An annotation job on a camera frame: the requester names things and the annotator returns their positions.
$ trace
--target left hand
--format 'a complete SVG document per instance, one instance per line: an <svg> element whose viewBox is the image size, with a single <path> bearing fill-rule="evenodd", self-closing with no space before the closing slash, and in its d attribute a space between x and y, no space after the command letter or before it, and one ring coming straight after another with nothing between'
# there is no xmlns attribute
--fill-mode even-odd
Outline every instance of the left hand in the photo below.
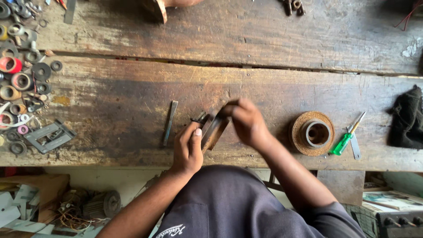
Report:
<svg viewBox="0 0 423 238"><path fill-rule="evenodd" d="M203 165L200 123L191 122L175 137L173 165L170 171L194 175Z"/></svg>

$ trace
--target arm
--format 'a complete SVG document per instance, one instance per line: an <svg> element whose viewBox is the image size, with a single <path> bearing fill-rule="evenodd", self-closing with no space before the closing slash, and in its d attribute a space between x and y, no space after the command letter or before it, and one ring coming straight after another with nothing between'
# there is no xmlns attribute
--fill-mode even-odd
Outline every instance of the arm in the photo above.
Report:
<svg viewBox="0 0 423 238"><path fill-rule="evenodd" d="M326 186L270 134L260 111L250 100L239 99L229 102L224 112L232 117L241 141L263 156L297 211L324 207L337 202Z"/></svg>
<svg viewBox="0 0 423 238"><path fill-rule="evenodd" d="M172 167L157 183L122 209L96 238L150 235L165 209L203 164L199 126L199 123L192 122L176 135Z"/></svg>

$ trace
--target metal washer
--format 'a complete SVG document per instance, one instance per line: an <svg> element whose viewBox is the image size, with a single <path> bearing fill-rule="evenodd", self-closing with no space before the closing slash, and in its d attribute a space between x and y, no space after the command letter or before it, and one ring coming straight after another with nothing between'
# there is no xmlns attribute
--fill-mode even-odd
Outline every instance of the metal washer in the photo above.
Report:
<svg viewBox="0 0 423 238"><path fill-rule="evenodd" d="M34 78L36 80L39 80L43 83L46 82L47 79L49 79L49 77L52 74L52 70L50 68L50 66L48 66L48 64L46 63L36 63L32 66L32 72L34 72Z"/></svg>
<svg viewBox="0 0 423 238"><path fill-rule="evenodd" d="M62 62L60 62L60 61L56 60L56 61L53 61L53 62L50 64L50 67L51 67L51 68L52 68L52 70L54 70L54 71L60 71L60 70L63 68L63 64L62 64Z"/></svg>

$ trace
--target screwdriver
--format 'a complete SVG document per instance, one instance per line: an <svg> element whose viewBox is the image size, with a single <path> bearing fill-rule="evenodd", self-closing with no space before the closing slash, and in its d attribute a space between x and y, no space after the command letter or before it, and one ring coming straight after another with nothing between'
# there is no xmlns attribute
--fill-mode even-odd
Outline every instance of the screwdriver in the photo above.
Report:
<svg viewBox="0 0 423 238"><path fill-rule="evenodd" d="M336 147L330 151L332 154L334 154L334 155L341 155L342 154L342 152L345 150L346 146L348 145L349 140L351 140L351 138L353 137L352 134L354 133L355 129L357 129L358 124L360 124L360 122L363 119L363 117L364 117L365 114L366 114L366 112L364 112L360 116L360 118L355 123L355 125L351 129L351 131L348 132L347 134L345 134L344 137L343 137L343 139L336 145Z"/></svg>

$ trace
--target right hand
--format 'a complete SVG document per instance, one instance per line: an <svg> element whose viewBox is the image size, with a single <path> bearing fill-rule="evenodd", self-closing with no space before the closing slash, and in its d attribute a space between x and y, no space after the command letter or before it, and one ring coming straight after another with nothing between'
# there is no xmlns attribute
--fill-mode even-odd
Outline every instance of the right hand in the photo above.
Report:
<svg viewBox="0 0 423 238"><path fill-rule="evenodd" d="M228 102L223 113L232 117L239 139L246 145L260 151L269 145L272 137L266 123L255 105L246 98Z"/></svg>

